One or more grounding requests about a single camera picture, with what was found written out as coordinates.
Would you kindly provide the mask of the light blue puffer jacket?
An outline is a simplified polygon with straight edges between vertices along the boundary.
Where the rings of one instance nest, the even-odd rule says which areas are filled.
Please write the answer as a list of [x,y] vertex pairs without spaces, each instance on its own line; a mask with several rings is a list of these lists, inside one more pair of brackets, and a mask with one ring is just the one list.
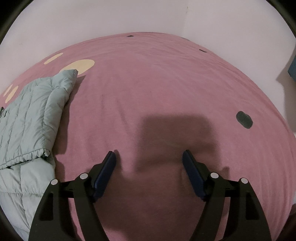
[[72,69],[36,79],[1,109],[1,208],[23,240],[55,179],[52,149],[77,75]]

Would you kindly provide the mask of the pink dotted bed sheet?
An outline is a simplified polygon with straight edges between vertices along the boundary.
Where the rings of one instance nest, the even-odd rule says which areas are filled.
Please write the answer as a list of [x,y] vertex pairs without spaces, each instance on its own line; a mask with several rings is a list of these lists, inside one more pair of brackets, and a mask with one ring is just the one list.
[[66,69],[77,69],[78,78],[53,147],[56,174],[70,180],[118,150],[119,164],[97,204],[111,240],[189,239],[204,203],[182,168],[186,149],[224,178],[247,178],[271,238],[278,238],[295,195],[295,137],[245,74],[177,36],[114,35],[34,65],[1,104]]

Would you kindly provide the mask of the dark blue object by wall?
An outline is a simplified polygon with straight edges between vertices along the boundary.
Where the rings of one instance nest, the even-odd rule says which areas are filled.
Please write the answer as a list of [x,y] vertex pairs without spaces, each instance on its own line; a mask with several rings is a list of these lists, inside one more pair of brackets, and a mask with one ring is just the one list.
[[294,81],[296,81],[296,57],[293,59],[291,65],[288,68],[288,74]]

